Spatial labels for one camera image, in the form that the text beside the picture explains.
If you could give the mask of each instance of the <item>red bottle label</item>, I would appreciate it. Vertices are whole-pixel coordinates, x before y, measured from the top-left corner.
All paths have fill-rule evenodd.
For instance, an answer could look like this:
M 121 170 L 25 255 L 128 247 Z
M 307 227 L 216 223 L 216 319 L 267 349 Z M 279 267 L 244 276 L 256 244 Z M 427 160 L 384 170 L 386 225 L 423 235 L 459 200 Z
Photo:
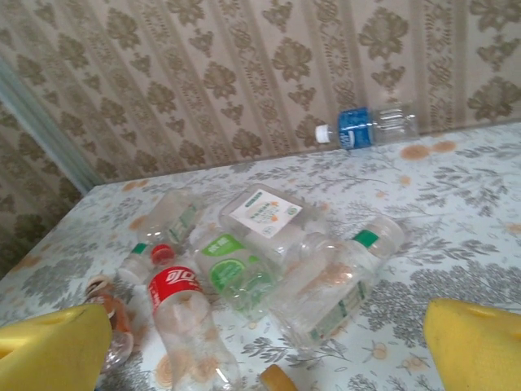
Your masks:
M 195 272 L 184 266 L 173 266 L 161 271 L 148 285 L 154 311 L 167 297 L 181 291 L 202 292 Z

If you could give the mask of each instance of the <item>floral tablecloth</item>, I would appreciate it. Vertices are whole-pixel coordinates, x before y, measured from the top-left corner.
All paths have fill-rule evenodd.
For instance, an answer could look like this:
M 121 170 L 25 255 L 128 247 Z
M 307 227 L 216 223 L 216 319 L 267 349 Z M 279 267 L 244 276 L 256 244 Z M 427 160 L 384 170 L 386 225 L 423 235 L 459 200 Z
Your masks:
M 521 125 L 427 137 L 354 152 L 277 160 L 96 187 L 0 281 L 0 326 L 82 303 L 87 279 L 113 275 L 161 195 L 189 186 L 209 202 L 202 226 L 246 186 L 263 182 L 315 204 L 349 238 L 376 214 L 401 222 L 407 240 L 360 316 L 314 358 L 303 358 L 268 318 L 248 323 L 215 295 L 214 319 L 240 362 L 244 388 L 276 362 L 299 390 L 442 390 L 422 336 L 433 297 L 521 312 Z M 103 391 L 169 388 L 169 363 L 144 287 L 116 276 L 136 336 L 129 361 Z

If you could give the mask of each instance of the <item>blue bottle label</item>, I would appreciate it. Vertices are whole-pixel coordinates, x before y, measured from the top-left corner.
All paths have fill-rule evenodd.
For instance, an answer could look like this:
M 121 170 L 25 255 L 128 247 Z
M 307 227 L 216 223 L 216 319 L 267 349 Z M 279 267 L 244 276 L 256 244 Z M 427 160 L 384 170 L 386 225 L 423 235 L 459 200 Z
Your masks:
M 343 149 L 370 147 L 372 120 L 367 108 L 355 108 L 339 114 L 339 138 Z

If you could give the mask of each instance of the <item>yellow plastic piece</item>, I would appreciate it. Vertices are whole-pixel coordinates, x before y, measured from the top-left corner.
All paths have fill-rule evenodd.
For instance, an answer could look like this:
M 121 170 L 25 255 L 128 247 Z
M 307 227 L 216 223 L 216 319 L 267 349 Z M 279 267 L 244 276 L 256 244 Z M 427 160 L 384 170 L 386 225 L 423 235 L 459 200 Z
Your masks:
M 260 374 L 260 382 L 268 391 L 298 391 L 289 377 L 277 364 L 272 364 Z
M 0 390 L 93 391 L 111 338 L 98 304 L 0 328 Z
M 445 391 L 521 390 L 521 315 L 436 299 L 423 331 Z

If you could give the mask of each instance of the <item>patterned wallpaper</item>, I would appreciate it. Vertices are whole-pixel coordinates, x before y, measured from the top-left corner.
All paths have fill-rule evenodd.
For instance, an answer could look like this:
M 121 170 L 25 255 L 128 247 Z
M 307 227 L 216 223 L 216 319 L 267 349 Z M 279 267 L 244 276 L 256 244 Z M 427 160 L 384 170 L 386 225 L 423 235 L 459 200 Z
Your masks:
M 107 182 L 315 150 L 337 112 L 521 118 L 521 0 L 0 0 L 0 55 Z
M 80 198 L 0 102 L 0 278 Z

